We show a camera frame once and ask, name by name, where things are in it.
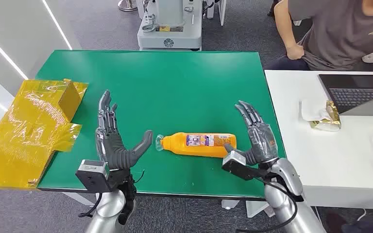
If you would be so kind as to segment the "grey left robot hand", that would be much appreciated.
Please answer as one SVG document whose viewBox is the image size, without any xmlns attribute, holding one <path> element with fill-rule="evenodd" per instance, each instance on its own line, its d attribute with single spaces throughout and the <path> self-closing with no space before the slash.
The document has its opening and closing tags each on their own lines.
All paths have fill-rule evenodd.
<svg viewBox="0 0 373 233">
<path fill-rule="evenodd" d="M 106 90 L 99 100 L 96 149 L 101 161 L 108 163 L 110 169 L 126 170 L 132 168 L 151 146 L 153 132 L 147 130 L 132 149 L 125 148 L 116 118 L 118 105 L 110 105 L 111 99 L 110 91 Z"/>
</svg>

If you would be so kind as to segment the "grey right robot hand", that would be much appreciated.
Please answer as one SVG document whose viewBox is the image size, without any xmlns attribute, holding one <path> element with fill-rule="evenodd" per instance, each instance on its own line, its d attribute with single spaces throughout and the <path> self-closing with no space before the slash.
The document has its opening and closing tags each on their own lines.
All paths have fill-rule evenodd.
<svg viewBox="0 0 373 233">
<path fill-rule="evenodd" d="M 270 125 L 265 123 L 257 110 L 247 102 L 239 100 L 235 108 L 244 120 L 251 148 L 247 151 L 240 151 L 230 144 L 225 144 L 226 151 L 236 151 L 241 154 L 246 159 L 246 164 L 250 166 L 278 158 L 278 146 Z"/>
</svg>

